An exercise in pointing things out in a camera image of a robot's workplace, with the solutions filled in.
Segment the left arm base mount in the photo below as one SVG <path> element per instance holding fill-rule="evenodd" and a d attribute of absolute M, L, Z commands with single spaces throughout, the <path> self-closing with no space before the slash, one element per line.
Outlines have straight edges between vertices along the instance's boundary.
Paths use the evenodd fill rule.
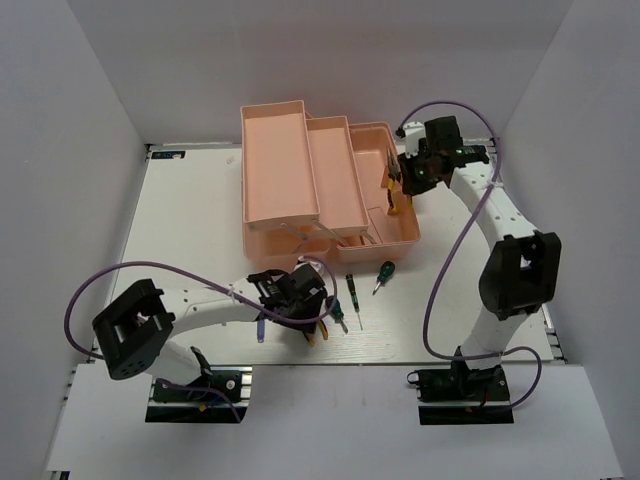
<path fill-rule="evenodd" d="M 194 390 L 169 388 L 155 380 L 146 408 L 146 423 L 238 424 L 248 410 L 252 368 L 213 367 Z"/>

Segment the thin green precision screwdriver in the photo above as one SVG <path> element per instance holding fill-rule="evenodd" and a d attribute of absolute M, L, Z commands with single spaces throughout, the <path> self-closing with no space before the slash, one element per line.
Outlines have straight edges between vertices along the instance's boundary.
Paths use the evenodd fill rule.
<path fill-rule="evenodd" d="M 363 324 L 362 324 L 362 320 L 360 317 L 360 305 L 359 305 L 359 299 L 358 299 L 358 295 L 356 292 L 356 286 L 355 286 L 355 281 L 354 281 L 354 277 L 352 274 L 347 274 L 345 276 L 345 280 L 347 283 L 347 288 L 348 288 L 348 292 L 351 298 L 351 302 L 354 308 L 354 311 L 356 313 L 356 316 L 358 318 L 358 323 L 359 323 L 359 327 L 360 329 L 363 329 Z"/>

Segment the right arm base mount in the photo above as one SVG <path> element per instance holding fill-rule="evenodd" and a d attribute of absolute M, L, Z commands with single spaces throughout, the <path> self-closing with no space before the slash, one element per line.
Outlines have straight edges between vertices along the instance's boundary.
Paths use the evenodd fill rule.
<path fill-rule="evenodd" d="M 448 368 L 414 370 L 407 383 L 415 387 L 422 426 L 513 424 L 504 370 L 470 370 L 463 361 Z"/>

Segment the green stubby screwdriver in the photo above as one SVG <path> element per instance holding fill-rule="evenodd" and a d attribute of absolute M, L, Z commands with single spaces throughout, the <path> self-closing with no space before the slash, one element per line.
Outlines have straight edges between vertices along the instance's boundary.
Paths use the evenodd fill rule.
<path fill-rule="evenodd" d="M 345 334 L 349 333 L 349 329 L 344 321 L 345 315 L 342 311 L 341 304 L 335 295 L 329 296 L 325 300 L 326 309 L 329 311 L 331 318 L 338 324 Z"/>
<path fill-rule="evenodd" d="M 392 261 L 385 261 L 378 272 L 376 278 L 376 284 L 372 291 L 372 294 L 375 295 L 379 289 L 386 285 L 386 283 L 391 279 L 395 272 L 395 264 Z"/>

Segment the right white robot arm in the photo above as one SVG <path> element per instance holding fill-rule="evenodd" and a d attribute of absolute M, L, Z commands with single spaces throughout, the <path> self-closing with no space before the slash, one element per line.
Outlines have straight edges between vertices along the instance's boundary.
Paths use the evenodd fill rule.
<path fill-rule="evenodd" d="M 497 160 L 483 145 L 464 143 L 455 117 L 400 127 L 404 193 L 415 196 L 444 183 L 467 207 L 490 249 L 478 281 L 482 307 L 456 352 L 465 365 L 451 374 L 453 390 L 472 399 L 488 385 L 485 370 L 500 365 L 519 327 L 555 294 L 562 244 L 517 209 L 496 177 Z"/>

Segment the yellow needle nose pliers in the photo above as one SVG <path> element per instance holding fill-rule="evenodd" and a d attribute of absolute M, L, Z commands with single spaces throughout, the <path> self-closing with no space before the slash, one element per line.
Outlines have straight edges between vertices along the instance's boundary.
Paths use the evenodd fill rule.
<path fill-rule="evenodd" d="M 386 186 L 386 195 L 387 195 L 387 203 L 388 215 L 398 215 L 404 210 L 408 209 L 409 211 L 413 211 L 413 200 L 410 195 L 405 194 L 405 203 L 406 207 L 399 208 L 394 201 L 394 193 L 396 192 L 396 185 L 402 185 L 402 175 L 400 164 L 397 160 L 397 156 L 393 153 L 393 151 L 388 148 L 386 150 L 386 172 L 387 172 L 387 186 Z"/>

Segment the pink plastic toolbox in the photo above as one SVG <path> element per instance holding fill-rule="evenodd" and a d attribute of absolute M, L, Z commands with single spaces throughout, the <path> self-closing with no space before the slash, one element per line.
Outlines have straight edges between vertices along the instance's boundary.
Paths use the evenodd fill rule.
<path fill-rule="evenodd" d="M 313 117 L 301 100 L 244 106 L 241 122 L 243 244 L 257 269 L 305 254 L 395 260 L 420 240 L 414 210 L 387 214 L 388 124 Z"/>

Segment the blue handled long screwdriver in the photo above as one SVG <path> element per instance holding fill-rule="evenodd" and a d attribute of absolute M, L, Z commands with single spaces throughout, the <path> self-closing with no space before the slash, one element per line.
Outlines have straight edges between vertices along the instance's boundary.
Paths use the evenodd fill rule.
<path fill-rule="evenodd" d="M 256 338 L 259 343 L 263 343 L 265 340 L 266 322 L 264 320 L 258 320 L 256 323 Z"/>

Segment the yellow combination pliers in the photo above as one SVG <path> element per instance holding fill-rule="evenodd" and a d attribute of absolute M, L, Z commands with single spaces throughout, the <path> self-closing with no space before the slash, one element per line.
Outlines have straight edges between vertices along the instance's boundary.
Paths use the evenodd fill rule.
<path fill-rule="evenodd" d="M 316 335 L 319 334 L 324 341 L 329 339 L 329 332 L 323 320 L 319 320 L 310 332 L 304 332 L 303 336 L 307 344 L 311 347 L 316 345 Z"/>

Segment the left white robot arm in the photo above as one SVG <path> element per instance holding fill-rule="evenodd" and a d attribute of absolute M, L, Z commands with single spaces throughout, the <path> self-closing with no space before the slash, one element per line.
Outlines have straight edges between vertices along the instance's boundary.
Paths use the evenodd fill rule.
<path fill-rule="evenodd" d="M 259 320 L 312 333 L 324 317 L 328 297 L 324 269 L 319 259 L 302 256 L 290 272 L 269 269 L 228 285 L 201 280 L 202 288 L 163 290 L 149 278 L 134 282 L 92 321 L 110 378 L 148 373 L 177 384 L 188 398 L 202 398 L 212 378 L 205 358 L 174 338 L 214 325 Z"/>

